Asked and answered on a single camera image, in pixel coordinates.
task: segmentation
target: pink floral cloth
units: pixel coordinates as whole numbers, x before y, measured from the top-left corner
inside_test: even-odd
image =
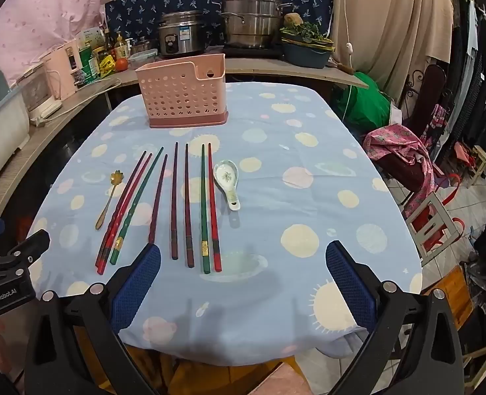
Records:
[[[6,0],[0,8],[0,70],[12,84],[40,56],[101,22],[107,0]]]
[[[403,210],[403,215],[409,217],[420,203],[435,189],[432,161],[422,142],[408,128],[402,125],[390,125],[373,130],[363,141],[363,149],[372,161],[394,153],[408,165],[420,162],[424,173],[424,184],[415,193]]]

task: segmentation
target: dark red chopstick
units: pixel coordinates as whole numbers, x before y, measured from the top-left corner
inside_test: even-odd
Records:
[[[210,184],[210,223],[212,224],[213,268],[220,272],[221,252],[219,250],[219,234],[217,233],[217,214],[215,213],[215,190],[213,186],[212,144],[208,143],[208,181]]]
[[[111,217],[111,221],[109,222],[107,226],[106,233],[104,234],[104,237],[102,238],[102,244],[100,245],[99,249],[99,254],[96,257],[96,262],[95,266],[98,267],[100,260],[102,258],[102,252],[104,252],[104,247],[106,245],[107,238],[109,237],[109,234],[111,233],[111,229],[113,228],[113,224],[115,223],[115,219],[118,216],[118,212],[120,211],[120,208],[122,207],[122,203],[124,202],[124,199],[126,198],[126,195],[128,194],[129,187],[131,186],[131,183],[133,183],[133,180],[135,179],[135,174],[138,171],[139,166],[142,163],[142,159],[146,155],[146,151],[142,153],[141,158],[138,160],[137,165],[135,166],[135,169],[133,169],[133,172],[131,172],[131,175],[129,176],[128,183],[126,184],[126,187],[122,191],[122,194],[120,195],[120,198],[118,199],[118,202],[115,207],[115,211],[113,212],[113,215]]]
[[[120,211],[118,211],[118,215],[117,215],[116,220],[113,224],[113,228],[111,229],[111,232],[109,233],[109,237],[106,240],[104,250],[102,251],[102,256],[100,258],[100,262],[99,262],[98,270],[97,270],[99,275],[104,274],[104,270],[105,270],[106,264],[107,264],[107,259],[109,258],[109,253],[111,252],[111,249],[113,247],[113,242],[115,241],[116,232],[118,232],[118,228],[120,227],[120,223],[122,222],[122,218],[124,217],[124,214],[126,213],[126,209],[128,209],[129,201],[131,200],[131,197],[133,196],[133,193],[135,192],[135,189],[137,188],[138,182],[142,178],[142,174],[144,172],[144,169],[146,169],[148,162],[151,160],[151,156],[153,156],[153,154],[150,153],[149,156],[147,157],[146,161],[142,165],[141,170],[138,171],[137,177],[135,178],[133,184],[131,185],[131,188],[128,191],[128,195],[126,196],[124,202],[122,203]]]
[[[164,162],[162,163],[162,169],[160,170],[160,177],[158,178],[157,192],[155,193],[155,203],[153,204],[153,212],[151,214],[151,224],[150,233],[147,237],[147,242],[154,245],[155,244],[155,230],[157,229],[157,216],[158,216],[158,205],[160,203],[160,191],[162,190],[162,181],[164,179],[164,170],[166,169],[166,161],[168,160],[168,155],[164,156]]]
[[[175,156],[173,157],[173,180],[172,180],[172,213],[170,219],[170,240],[172,248],[172,259],[179,258],[177,248],[177,153],[179,144],[175,143]]]
[[[188,185],[188,144],[184,152],[184,232],[186,235],[186,262],[189,268],[195,263],[193,260],[192,222],[189,216],[189,185]]]

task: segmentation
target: green bag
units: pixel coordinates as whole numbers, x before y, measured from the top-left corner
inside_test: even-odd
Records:
[[[389,124],[389,100],[381,94],[378,85],[370,76],[357,72],[355,77],[362,80],[369,88],[361,89],[349,86],[342,92],[341,97],[332,102],[332,110],[341,120],[347,105],[349,89],[353,88],[347,106],[346,125],[355,128],[362,134],[387,126]]]

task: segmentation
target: beige curtain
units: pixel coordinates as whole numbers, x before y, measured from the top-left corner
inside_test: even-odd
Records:
[[[334,0],[332,39],[346,63],[347,11],[353,67],[398,99],[407,74],[423,69],[428,57],[449,62],[451,0]]]

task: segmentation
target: pot handle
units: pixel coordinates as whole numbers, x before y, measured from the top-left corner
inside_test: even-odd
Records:
[[[225,16],[237,16],[238,18],[241,19],[241,23],[244,23],[244,17],[241,16],[240,14],[237,14],[237,13],[223,12],[223,13],[221,13],[221,16],[223,16],[223,17],[225,17]]]

